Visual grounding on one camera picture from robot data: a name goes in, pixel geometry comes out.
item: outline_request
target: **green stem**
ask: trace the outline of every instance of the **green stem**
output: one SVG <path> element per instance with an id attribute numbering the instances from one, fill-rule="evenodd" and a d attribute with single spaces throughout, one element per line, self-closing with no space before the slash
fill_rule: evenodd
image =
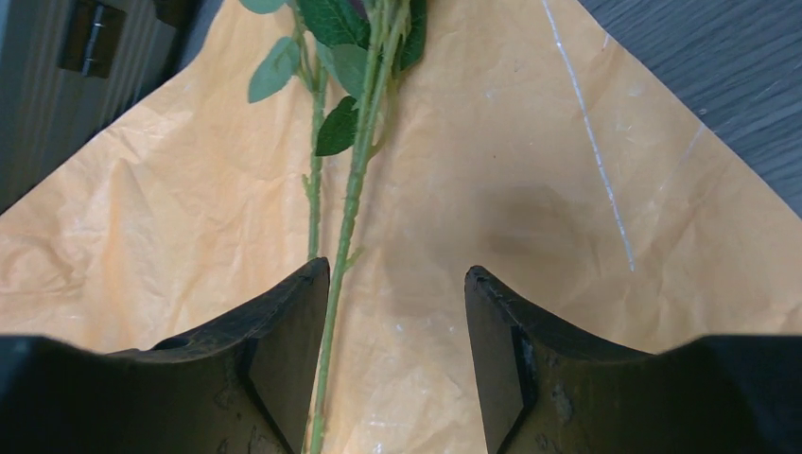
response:
<path id="1" fill-rule="evenodd" d="M 321 59 L 315 57 L 315 74 L 312 85 L 315 90 L 314 113 L 312 114 L 312 153 L 309 156 L 310 173 L 309 186 L 306 196 L 309 198 L 309 247 L 307 259 L 311 260 L 318 256 L 320 250 L 320 231 L 321 231 L 321 178 L 323 173 L 323 159 L 315 155 L 315 148 L 318 144 L 318 132 L 323 124 L 323 108 L 325 107 L 326 84 L 328 83 L 328 73 L 321 64 Z"/>
<path id="2" fill-rule="evenodd" d="M 320 454 L 323 449 L 323 433 L 325 423 L 323 420 L 323 407 L 325 404 L 326 390 L 328 387 L 328 373 L 331 365 L 332 340 L 334 339 L 334 327 L 337 319 L 337 308 L 342 290 L 342 279 L 348 267 L 349 252 L 351 249 L 351 238 L 356 226 L 357 214 L 359 211 L 359 198 L 362 194 L 362 186 L 365 181 L 368 162 L 370 161 L 371 148 L 374 138 L 376 120 L 381 107 L 381 100 L 387 91 L 388 80 L 392 72 L 394 56 L 401 38 L 401 33 L 406 26 L 409 15 L 409 6 L 400 8 L 398 11 L 390 11 L 391 2 L 376 2 L 376 8 L 371 14 L 371 40 L 368 49 L 368 65 L 365 73 L 363 98 L 359 102 L 359 115 L 357 120 L 357 134 L 354 141 L 354 152 L 351 161 L 351 173 L 348 176 L 348 187 L 345 197 L 345 208 L 343 210 L 342 225 L 340 227 L 340 244 L 337 249 L 334 272 L 332 273 L 331 289 L 328 295 L 325 325 L 323 327 L 323 342 L 321 346 L 320 369 L 318 370 L 318 388 L 315 395 L 315 410 L 312 419 L 312 440 L 310 444 L 310 454 Z M 388 36 L 387 27 L 389 24 L 384 20 L 389 19 L 395 12 L 392 30 Z M 384 55 L 378 75 L 376 69 L 379 62 L 379 55 L 382 45 L 385 44 Z"/>

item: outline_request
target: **crumpled paper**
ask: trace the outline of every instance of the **crumpled paper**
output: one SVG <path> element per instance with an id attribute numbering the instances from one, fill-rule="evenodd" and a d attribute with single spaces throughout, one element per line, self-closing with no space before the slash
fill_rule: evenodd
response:
<path id="1" fill-rule="evenodd" d="M 579 3 L 429 9 L 369 168 L 326 452 L 485 451 L 462 297 L 475 264 L 647 351 L 800 330 L 799 219 Z M 0 218 L 3 331 L 149 348 L 304 262 L 310 96 L 294 80 L 246 102 L 290 31 L 286 10 L 227 0 L 185 71 Z M 349 160 L 325 161 L 329 256 Z"/>

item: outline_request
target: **metal latch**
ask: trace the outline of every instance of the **metal latch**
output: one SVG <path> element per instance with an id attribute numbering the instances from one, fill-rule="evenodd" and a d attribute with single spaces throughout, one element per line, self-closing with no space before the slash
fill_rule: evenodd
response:
<path id="1" fill-rule="evenodd" d="M 126 12 L 94 0 L 77 0 L 59 68 L 107 79 L 122 35 Z"/>

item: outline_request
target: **brown paper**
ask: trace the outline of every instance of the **brown paper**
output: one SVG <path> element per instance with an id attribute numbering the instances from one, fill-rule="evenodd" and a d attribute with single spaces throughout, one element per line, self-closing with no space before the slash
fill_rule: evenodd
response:
<path id="1" fill-rule="evenodd" d="M 304 262 L 309 95 L 246 102 L 290 24 L 225 2 L 188 69 L 0 218 L 4 331 L 149 348 Z M 428 33 L 369 168 L 326 452 L 484 452 L 471 265 L 648 351 L 800 330 L 799 219 L 577 2 L 436 0 Z M 325 161 L 328 255 L 349 160 Z"/>

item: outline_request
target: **purple flower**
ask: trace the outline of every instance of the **purple flower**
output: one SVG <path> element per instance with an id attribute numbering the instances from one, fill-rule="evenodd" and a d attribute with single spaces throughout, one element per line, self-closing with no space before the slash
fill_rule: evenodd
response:
<path id="1" fill-rule="evenodd" d="M 365 10 L 365 5 L 362 3 L 362 0 L 348 0 L 348 3 L 351 4 L 359 17 L 366 21 L 368 20 L 368 11 Z"/>

